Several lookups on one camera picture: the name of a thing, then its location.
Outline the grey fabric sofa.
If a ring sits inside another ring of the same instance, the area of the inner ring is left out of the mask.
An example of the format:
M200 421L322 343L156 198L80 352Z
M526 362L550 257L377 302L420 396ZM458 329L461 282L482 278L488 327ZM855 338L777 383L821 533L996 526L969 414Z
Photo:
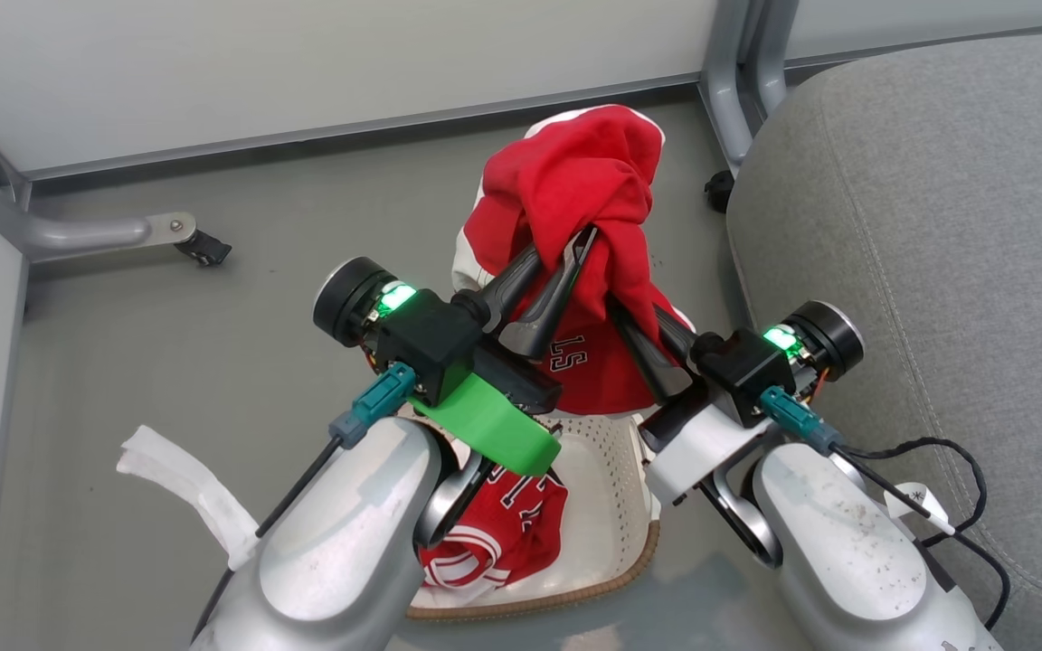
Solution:
M979 462L969 536L1012 581L995 635L1042 651L1042 34L815 75L756 133L727 225L758 326L815 299L863 335L817 412L855 448Z

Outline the black frame foot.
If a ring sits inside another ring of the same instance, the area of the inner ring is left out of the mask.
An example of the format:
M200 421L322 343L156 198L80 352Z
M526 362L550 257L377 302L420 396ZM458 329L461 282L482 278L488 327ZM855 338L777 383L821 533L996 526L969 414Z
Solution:
M731 170L723 170L712 175L704 185L708 207L715 212L725 214L734 186L735 176Z
M202 230L195 230L189 239L174 246L202 268L220 267L232 252L232 246Z

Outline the grey metal frame with long rail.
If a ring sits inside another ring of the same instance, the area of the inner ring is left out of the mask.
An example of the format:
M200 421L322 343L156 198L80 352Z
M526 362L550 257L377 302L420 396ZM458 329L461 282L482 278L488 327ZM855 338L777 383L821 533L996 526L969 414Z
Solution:
M30 262L54 262L113 251L174 247L202 265L206 233L189 212L63 222L29 211L32 182L0 152L0 235Z

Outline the red and white jersey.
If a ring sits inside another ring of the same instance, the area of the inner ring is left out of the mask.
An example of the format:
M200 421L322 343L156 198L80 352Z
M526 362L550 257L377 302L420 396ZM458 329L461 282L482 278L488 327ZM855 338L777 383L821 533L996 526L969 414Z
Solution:
M554 423L595 429L653 407L653 396L605 312L616 297L655 331L653 310L668 307L652 283L642 223L665 135L625 106L599 106L534 124L483 166L474 210L460 228L452 286L481 289L526 246L547 279L571 239L596 236L539 371L561 383ZM471 600L505 589L559 561L572 490L554 471L542 478L496 469L458 526L423 551L422 590Z

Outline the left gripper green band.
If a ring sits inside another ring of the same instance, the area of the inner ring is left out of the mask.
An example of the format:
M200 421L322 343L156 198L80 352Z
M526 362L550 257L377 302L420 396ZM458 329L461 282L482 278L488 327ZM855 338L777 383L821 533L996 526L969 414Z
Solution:
M450 299L403 283L368 257L340 264L318 290L313 322L347 349L363 350L376 380L336 426L339 436L351 444L408 404L485 460L520 476L544 475L562 446L539 417L554 410L562 389L530 362L553 342L596 236L588 226L571 239L510 323L543 268L534 243L485 287L463 287Z

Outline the white perforated laundry basket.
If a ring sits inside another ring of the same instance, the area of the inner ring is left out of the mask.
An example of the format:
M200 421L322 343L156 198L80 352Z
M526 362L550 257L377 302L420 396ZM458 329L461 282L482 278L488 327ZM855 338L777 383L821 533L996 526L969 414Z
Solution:
M422 621L520 617L607 596L649 567L660 503L631 416L542 417L561 440L545 476L496 468L421 564Z

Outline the white cloth strip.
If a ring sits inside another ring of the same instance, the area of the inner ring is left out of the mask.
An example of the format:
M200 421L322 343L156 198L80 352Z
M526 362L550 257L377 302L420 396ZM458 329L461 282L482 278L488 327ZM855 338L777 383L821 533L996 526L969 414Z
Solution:
M120 474L144 478L185 500L227 553L237 571L255 555L258 523L206 465L148 425L121 444Z

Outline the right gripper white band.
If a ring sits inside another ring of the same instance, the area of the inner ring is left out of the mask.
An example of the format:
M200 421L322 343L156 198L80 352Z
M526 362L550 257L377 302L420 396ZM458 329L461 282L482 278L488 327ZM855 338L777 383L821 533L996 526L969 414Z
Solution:
M674 503L712 479L769 429L821 455L842 444L810 403L864 358L864 339L847 315L808 301L769 329L722 337L696 334L673 308L654 309L658 337L650 339L632 312L607 299L607 315L658 404L639 433L652 453L646 486L660 502Z

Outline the grey metal frame beside sofa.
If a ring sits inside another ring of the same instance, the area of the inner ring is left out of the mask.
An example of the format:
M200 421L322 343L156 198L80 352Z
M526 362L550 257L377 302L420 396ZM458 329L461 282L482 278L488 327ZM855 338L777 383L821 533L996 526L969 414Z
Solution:
M736 177L758 125L786 98L785 62L800 0L715 0L700 99Z

